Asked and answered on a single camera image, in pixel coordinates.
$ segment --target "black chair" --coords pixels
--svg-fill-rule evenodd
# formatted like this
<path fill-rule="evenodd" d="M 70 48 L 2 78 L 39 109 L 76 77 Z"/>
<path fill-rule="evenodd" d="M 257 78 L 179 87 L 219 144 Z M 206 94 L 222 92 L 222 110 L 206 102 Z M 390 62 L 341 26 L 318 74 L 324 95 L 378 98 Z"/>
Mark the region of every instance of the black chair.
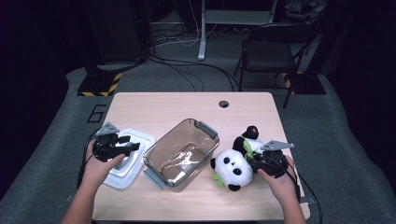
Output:
<path fill-rule="evenodd" d="M 316 38 L 315 28 L 304 23 L 268 23 L 255 27 L 243 42 L 243 50 L 233 73 L 241 69 L 239 91 L 242 91 L 244 72 L 287 74 L 297 76 L 301 59 L 311 42 Z M 298 44 L 293 53 L 290 44 Z M 283 108 L 286 108 L 293 92 L 293 83 L 285 83 L 288 94 Z"/>

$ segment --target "gray carpet floor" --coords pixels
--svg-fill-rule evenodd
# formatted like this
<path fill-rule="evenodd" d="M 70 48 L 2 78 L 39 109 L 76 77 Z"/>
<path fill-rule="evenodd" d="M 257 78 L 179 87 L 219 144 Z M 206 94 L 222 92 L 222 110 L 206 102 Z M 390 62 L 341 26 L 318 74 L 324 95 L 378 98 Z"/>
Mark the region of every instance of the gray carpet floor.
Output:
<path fill-rule="evenodd" d="M 243 37 L 223 35 L 209 40 L 204 63 L 232 74 Z M 190 47 L 167 44 L 156 50 L 160 57 L 197 62 L 198 48 L 198 43 Z M 302 70 L 309 63 L 311 51 Z M 214 68 L 195 65 L 178 66 L 177 69 L 186 73 L 180 74 L 169 66 L 146 60 L 122 74 L 116 92 L 233 90 L 230 80 Z M 348 129 L 344 109 L 331 83 L 325 76 L 318 76 L 327 94 L 293 94 L 286 109 L 282 108 L 284 90 L 267 90 L 258 85 L 245 91 L 269 91 L 274 95 L 286 136 L 296 146 L 292 154 L 299 172 L 318 196 L 323 223 L 396 223 L 396 200 L 389 182 L 367 158 Z M 84 77 L 84 69 L 67 75 L 70 87 L 64 103 L 35 153 L 0 202 L 0 223 L 42 224 L 62 220 L 70 204 L 67 198 L 76 192 L 86 140 L 103 124 L 112 101 L 112 96 L 77 96 Z M 99 105 L 97 111 L 102 111 L 104 116 L 97 123 L 89 123 L 87 120 L 96 105 Z M 304 191 L 312 197 L 305 185 Z M 310 210 L 308 223 L 319 223 L 317 205 L 312 203 Z"/>

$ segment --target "person's left hand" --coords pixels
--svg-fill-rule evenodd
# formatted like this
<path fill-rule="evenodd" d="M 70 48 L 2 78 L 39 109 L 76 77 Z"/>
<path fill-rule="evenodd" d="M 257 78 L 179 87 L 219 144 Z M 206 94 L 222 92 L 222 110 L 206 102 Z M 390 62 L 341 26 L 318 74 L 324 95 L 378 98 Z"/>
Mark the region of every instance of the person's left hand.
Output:
<path fill-rule="evenodd" d="M 92 148 L 95 140 L 92 140 L 88 144 L 87 154 L 86 154 L 86 161 L 87 164 L 85 165 L 85 172 L 84 176 L 82 177 L 81 186 L 86 186 L 90 189 L 99 189 L 99 187 L 105 181 L 108 172 L 113 169 L 117 164 L 122 162 L 125 158 L 124 154 L 120 154 L 116 158 L 111 161 L 99 161 L 92 155 Z"/>

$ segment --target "stuffed animal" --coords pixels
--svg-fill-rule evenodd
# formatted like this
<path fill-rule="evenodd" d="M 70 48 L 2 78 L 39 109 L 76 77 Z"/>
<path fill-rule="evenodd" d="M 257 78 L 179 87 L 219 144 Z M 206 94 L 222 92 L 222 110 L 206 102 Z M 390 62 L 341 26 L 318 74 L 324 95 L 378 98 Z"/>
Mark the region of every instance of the stuffed animal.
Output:
<path fill-rule="evenodd" d="M 216 158 L 212 158 L 210 166 L 215 169 L 213 177 L 218 186 L 225 185 L 232 191 L 238 191 L 253 177 L 253 170 L 242 153 L 234 149 L 225 149 Z"/>
<path fill-rule="evenodd" d="M 233 149 L 244 155 L 245 159 L 260 161 L 264 143 L 259 139 L 259 130 L 256 126 L 248 126 L 247 130 L 233 141 Z"/>

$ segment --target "panda face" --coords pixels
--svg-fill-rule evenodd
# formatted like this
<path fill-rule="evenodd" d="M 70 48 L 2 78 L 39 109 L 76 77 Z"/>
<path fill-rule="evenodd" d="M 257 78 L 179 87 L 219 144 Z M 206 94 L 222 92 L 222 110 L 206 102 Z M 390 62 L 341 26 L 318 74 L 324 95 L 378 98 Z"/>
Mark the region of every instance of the panda face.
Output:
<path fill-rule="evenodd" d="M 216 173 L 224 185 L 244 187 L 253 177 L 253 170 L 242 153 L 225 149 L 216 157 Z"/>

